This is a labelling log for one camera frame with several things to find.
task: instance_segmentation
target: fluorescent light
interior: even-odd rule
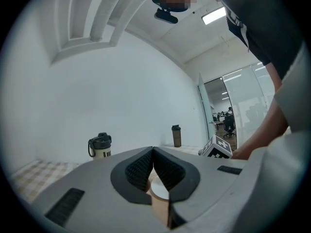
[[[212,13],[209,13],[202,17],[203,22],[205,25],[208,25],[209,23],[216,21],[219,18],[222,18],[225,16],[225,7],[222,7],[218,10],[213,11]]]
[[[232,74],[232,73],[239,72],[239,71],[241,71],[241,70],[242,70],[242,69],[237,70],[237,71],[234,71],[234,72],[230,72],[230,73],[228,73],[228,74],[226,74],[226,75],[224,75],[224,76],[228,76],[228,75],[230,75],[230,74]]]
[[[266,67],[259,67],[255,71],[258,71],[258,70],[261,70],[261,69],[264,69],[264,68],[266,68]]]
[[[238,77],[240,77],[240,76],[241,76],[241,74],[238,75],[238,76],[234,76],[234,77],[232,77],[232,78],[230,78],[230,79],[224,80],[224,82],[229,81],[229,80],[232,80],[232,79],[236,79],[236,78],[238,78]]]

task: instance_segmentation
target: office chair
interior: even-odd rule
[[[235,135],[235,133],[233,132],[235,130],[233,115],[225,117],[224,125],[225,125],[225,131],[227,131],[227,134],[225,134],[224,137],[227,135],[229,136]]]

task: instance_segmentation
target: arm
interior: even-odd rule
[[[281,87],[282,81],[272,63],[267,64],[266,68],[272,79],[276,92]],[[288,123],[281,109],[273,99],[267,116],[260,127],[251,138],[234,151],[232,159],[247,160],[253,150],[268,146],[274,139],[283,135],[287,128]]]

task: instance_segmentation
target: person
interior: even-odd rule
[[[219,0],[225,7],[229,30],[237,36],[266,67],[275,92],[291,72],[303,37],[294,18],[281,0]],[[161,0],[174,4],[188,4],[190,0]],[[233,159],[247,160],[252,151],[268,146],[283,135],[288,123],[273,99],[266,117],[255,133],[236,151]]]

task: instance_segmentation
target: black t-shirt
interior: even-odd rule
[[[281,0],[222,0],[229,30],[283,79],[303,37]]]

